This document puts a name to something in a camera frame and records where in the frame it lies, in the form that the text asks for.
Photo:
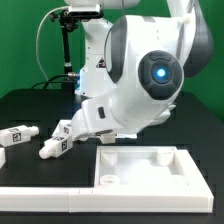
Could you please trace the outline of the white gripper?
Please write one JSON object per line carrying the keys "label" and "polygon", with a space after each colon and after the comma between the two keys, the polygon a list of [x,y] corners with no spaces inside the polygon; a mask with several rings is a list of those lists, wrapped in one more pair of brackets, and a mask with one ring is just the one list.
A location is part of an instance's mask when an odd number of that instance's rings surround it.
{"label": "white gripper", "polygon": [[84,100],[81,108],[71,120],[74,140],[96,137],[103,134],[115,134],[116,138],[137,138],[138,129],[126,128],[120,124],[110,110],[110,97],[99,96]]}

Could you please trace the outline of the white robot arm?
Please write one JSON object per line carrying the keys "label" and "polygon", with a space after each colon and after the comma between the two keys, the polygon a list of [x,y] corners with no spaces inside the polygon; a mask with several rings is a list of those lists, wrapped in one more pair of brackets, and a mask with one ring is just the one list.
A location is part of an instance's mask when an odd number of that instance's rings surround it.
{"label": "white robot arm", "polygon": [[75,140],[136,134],[165,122],[184,79],[211,60],[214,42],[199,0],[166,1],[169,18],[125,15],[110,28],[104,57],[112,83],[74,114]]}

